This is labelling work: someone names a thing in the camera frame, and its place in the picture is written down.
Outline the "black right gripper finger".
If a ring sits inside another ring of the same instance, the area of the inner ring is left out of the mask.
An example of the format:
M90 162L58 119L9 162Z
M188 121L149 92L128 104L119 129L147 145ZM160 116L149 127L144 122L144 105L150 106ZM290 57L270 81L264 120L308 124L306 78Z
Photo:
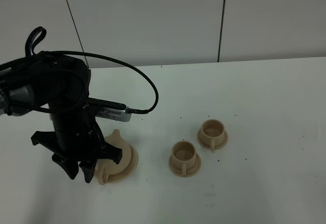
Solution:
M70 159L62 158L57 154L52 156L53 162L57 163L69 176L70 179L75 179L78 174L78 163Z
M85 182L90 183L94 177L94 172L97 164L97 159L89 161L81 161L79 167L82 169L85 177Z

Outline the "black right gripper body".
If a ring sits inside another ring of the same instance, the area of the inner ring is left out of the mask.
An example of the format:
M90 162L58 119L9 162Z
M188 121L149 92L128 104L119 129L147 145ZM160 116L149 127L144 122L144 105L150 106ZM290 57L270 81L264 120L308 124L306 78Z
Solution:
M89 105L65 114L51 115L54 131L37 131L31 137L33 145L45 148L75 162L99 159L106 142Z

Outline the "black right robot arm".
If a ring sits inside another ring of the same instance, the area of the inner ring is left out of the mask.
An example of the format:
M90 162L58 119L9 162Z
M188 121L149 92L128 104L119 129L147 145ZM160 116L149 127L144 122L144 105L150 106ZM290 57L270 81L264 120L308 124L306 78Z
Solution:
M52 160L71 179L82 170L85 181L90 182L98 160L121 161L122 150L105 141L96 122L108 102L90 98L91 71L82 60L46 54L18 59L11 65L1 75L4 112L12 116L31 111L49 114L54 130L35 132L32 143L51 150Z

